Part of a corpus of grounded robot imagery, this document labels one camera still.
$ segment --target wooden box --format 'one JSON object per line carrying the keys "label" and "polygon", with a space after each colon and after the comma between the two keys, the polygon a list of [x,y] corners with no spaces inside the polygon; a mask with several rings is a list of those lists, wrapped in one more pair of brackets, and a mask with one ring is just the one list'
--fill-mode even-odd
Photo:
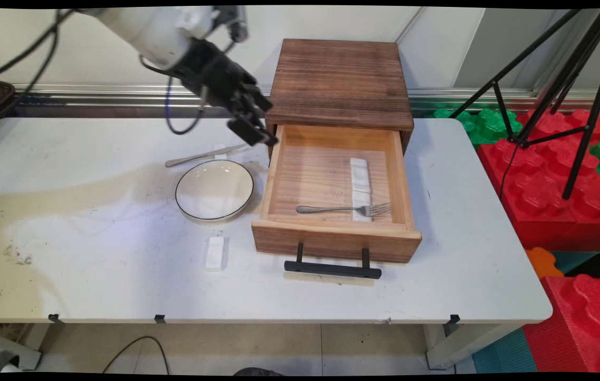
{"label": "wooden box", "polygon": [[[422,240],[415,231],[401,137],[395,130],[278,125],[259,220],[252,223],[258,251],[406,263]],[[372,204],[391,212],[372,222],[351,212],[298,214],[298,205],[351,206],[351,157],[368,161]]]}
{"label": "wooden box", "polygon": [[413,132],[396,43],[284,39],[269,99],[271,133],[289,124],[394,130],[406,152]]}

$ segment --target white block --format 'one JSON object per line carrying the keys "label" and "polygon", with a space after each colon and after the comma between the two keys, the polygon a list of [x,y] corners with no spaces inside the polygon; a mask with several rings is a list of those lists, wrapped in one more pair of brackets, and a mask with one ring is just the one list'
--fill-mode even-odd
{"label": "white block", "polygon": [[225,264],[225,237],[210,237],[208,252],[205,254],[205,269],[222,271]]}
{"label": "white block", "polygon": [[[364,205],[370,205],[370,195],[368,193],[359,192],[357,190],[351,191],[351,206],[352,207],[360,207]],[[365,215],[361,215],[356,210],[351,211],[351,218],[355,221],[365,221],[371,222],[373,219],[371,217],[366,217]]]}
{"label": "white block", "polygon": [[[226,146],[226,144],[213,144],[213,150],[220,150]],[[221,153],[219,155],[215,155],[215,160],[227,160],[227,154]]]}
{"label": "white block", "polygon": [[351,166],[351,189],[363,193],[370,193],[370,179],[368,178],[368,162],[357,157],[349,161]]}

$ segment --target fork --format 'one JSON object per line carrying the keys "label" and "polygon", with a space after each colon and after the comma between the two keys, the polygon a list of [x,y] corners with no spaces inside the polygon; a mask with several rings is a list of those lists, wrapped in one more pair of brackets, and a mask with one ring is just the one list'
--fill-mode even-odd
{"label": "fork", "polygon": [[360,207],[314,207],[300,205],[295,208],[295,210],[302,214],[327,212],[329,210],[356,210],[360,215],[365,217],[373,217],[373,215],[389,212],[391,210],[391,203],[381,203],[378,205],[366,205]]}

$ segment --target black handle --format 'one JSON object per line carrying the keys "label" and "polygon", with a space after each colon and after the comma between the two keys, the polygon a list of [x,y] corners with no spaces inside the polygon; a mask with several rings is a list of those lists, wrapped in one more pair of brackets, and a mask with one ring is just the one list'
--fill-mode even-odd
{"label": "black handle", "polygon": [[283,268],[286,271],[295,271],[298,273],[338,275],[340,277],[355,277],[380,279],[382,270],[379,268],[370,268],[370,250],[361,249],[361,258],[363,259],[363,267],[351,267],[340,265],[324,265],[323,263],[307,263],[302,262],[302,249],[304,243],[298,243],[297,260],[287,260],[283,263]]}

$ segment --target floor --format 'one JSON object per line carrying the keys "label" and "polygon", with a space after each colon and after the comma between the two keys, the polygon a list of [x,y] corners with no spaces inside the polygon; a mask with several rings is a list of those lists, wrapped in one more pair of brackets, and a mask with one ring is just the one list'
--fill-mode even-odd
{"label": "floor", "polygon": [[[51,326],[36,371],[101,372],[132,340],[161,342],[171,374],[230,376],[261,367],[286,376],[379,376],[476,373],[430,371],[421,325],[65,324]],[[140,340],[109,373],[165,374],[158,345]]]}

